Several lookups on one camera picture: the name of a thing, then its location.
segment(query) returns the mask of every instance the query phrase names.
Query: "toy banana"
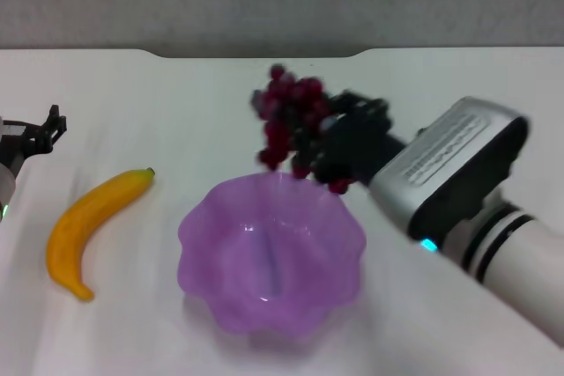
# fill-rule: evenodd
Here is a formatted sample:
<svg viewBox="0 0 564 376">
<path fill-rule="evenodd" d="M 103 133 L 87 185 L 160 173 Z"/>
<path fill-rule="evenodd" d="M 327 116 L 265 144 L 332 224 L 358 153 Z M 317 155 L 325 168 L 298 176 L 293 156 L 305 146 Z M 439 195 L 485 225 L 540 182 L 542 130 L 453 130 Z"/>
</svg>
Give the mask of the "toy banana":
<svg viewBox="0 0 564 376">
<path fill-rule="evenodd" d="M 121 173 L 84 195 L 61 216 L 47 244 L 47 270 L 55 282 L 79 299 L 94 298 L 82 283 L 85 245 L 100 225 L 151 186 L 154 174 L 151 168 Z"/>
</svg>

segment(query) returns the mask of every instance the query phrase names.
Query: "table surface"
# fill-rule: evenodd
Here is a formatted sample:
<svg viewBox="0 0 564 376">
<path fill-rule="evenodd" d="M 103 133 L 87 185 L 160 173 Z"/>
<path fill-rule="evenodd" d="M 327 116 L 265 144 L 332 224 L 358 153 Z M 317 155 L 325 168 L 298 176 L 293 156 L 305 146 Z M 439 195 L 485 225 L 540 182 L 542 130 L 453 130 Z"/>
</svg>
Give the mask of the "table surface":
<svg viewBox="0 0 564 376">
<path fill-rule="evenodd" d="M 220 332 L 176 282 L 182 218 L 217 183 L 257 172 L 263 145 L 249 94 L 273 62 L 390 101 L 411 139 L 463 96 L 532 119 L 508 197 L 564 231 L 564 48 L 372 50 L 326 59 L 164 59 L 135 50 L 0 51 L 2 116 L 69 130 L 27 160 L 0 225 L 0 369 L 35 375 L 549 374 L 562 354 L 438 254 L 407 242 L 361 188 L 344 199 L 367 231 L 365 290 L 312 338 Z M 79 303 L 47 275 L 56 220 L 89 189 L 151 166 L 154 187 L 88 245 Z M 554 374 L 561 374 L 560 369 Z"/>
</svg>

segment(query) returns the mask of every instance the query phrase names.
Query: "gray wall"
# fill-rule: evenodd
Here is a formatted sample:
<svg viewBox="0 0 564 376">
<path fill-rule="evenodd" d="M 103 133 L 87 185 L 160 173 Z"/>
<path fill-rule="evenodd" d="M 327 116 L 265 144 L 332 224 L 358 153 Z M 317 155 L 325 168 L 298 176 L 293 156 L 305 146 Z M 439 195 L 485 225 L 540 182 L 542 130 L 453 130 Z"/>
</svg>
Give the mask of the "gray wall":
<svg viewBox="0 0 564 376">
<path fill-rule="evenodd" d="M 167 56 L 564 44 L 564 0 L 0 0 L 0 48 Z"/>
</svg>

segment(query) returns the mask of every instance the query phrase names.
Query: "purple bowl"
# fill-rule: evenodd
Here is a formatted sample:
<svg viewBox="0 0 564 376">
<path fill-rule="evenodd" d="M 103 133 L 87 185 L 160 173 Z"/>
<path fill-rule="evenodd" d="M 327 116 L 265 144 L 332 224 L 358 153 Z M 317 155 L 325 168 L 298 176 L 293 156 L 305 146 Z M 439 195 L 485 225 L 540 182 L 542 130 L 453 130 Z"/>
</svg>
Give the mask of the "purple bowl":
<svg viewBox="0 0 564 376">
<path fill-rule="evenodd" d="M 362 228 L 337 195 L 289 174 L 220 183 L 178 238 L 178 284 L 228 332 L 304 336 L 360 291 Z"/>
</svg>

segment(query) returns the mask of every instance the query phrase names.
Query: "black stripe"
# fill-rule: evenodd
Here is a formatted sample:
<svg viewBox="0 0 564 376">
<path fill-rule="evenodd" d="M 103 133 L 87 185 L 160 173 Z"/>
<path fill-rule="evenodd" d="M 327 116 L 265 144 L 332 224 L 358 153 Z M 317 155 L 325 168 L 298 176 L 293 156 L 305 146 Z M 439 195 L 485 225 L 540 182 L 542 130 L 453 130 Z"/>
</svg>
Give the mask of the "black stripe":
<svg viewBox="0 0 564 376">
<path fill-rule="evenodd" d="M 476 270 L 476 280 L 478 282 L 480 282 L 481 284 L 484 282 L 487 267 L 489 266 L 490 262 L 495 257 L 495 254 L 498 252 L 503 243 L 509 239 L 513 232 L 515 232 L 517 229 L 525 225 L 527 222 L 530 222 L 531 220 L 534 220 L 534 217 L 529 215 L 522 215 L 511 222 L 509 225 L 507 225 L 505 229 L 498 234 L 497 238 L 493 240 L 490 247 L 487 248 L 484 256 L 482 257 L 482 261 L 479 263 L 478 270 Z"/>
<path fill-rule="evenodd" d="M 503 218 L 509 216 L 514 211 L 519 209 L 511 203 L 505 203 L 500 210 L 497 210 L 483 225 L 479 228 L 478 233 L 474 236 L 471 243 L 466 248 L 464 252 L 464 257 L 462 259 L 462 269 L 466 272 L 470 269 L 472 259 L 478 251 L 479 245 L 482 243 L 487 234 L 494 228 L 494 226 Z"/>
</svg>

